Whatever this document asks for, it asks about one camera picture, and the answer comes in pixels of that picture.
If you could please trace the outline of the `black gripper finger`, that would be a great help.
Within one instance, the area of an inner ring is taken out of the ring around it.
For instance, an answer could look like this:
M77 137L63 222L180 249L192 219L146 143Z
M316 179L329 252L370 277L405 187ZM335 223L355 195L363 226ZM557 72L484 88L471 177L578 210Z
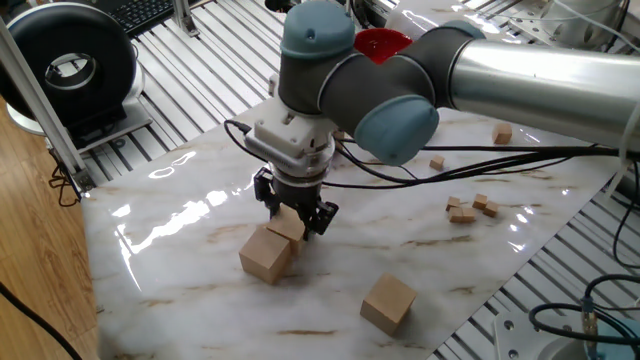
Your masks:
M261 202L269 210L269 217L273 218L280 209L280 198L272 188L274 176L272 172L263 167L253 177L254 194L258 202Z
M305 225L303 238L308 239L312 233L323 235L338 211L337 204L322 201L320 198L313 204L301 205L299 215Z

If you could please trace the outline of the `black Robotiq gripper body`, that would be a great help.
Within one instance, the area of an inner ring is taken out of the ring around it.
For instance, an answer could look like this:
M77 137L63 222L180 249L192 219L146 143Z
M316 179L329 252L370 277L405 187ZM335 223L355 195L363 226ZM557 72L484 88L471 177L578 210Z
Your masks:
M316 210L321 201L322 181L307 178L285 178L276 176L271 180L274 198L269 201L269 209L275 210L281 204L294 209Z

